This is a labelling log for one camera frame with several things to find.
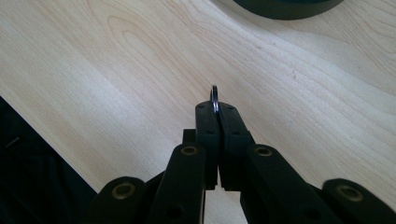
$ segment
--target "light wood surface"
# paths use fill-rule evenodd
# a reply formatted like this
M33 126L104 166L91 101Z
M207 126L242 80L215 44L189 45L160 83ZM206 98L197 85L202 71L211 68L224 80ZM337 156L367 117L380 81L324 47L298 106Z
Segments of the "light wood surface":
M396 208L396 3L272 21L231 0L0 0L0 95L95 189L161 172L212 84L317 187ZM237 193L205 223L244 223Z

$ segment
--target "black round object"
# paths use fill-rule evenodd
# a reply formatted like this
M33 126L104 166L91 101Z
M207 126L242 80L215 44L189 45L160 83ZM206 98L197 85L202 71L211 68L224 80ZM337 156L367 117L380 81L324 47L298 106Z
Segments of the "black round object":
M270 19L299 20L325 12L343 0L234 0L239 6Z

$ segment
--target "tabletop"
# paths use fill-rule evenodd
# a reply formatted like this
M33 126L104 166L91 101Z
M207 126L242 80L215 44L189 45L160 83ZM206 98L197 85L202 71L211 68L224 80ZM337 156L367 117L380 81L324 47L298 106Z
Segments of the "tabletop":
M0 95L96 191L164 170L217 84L306 182L396 208L393 0L299 21L232 0L0 0L0 59ZM206 193L205 223L244 222L238 193Z

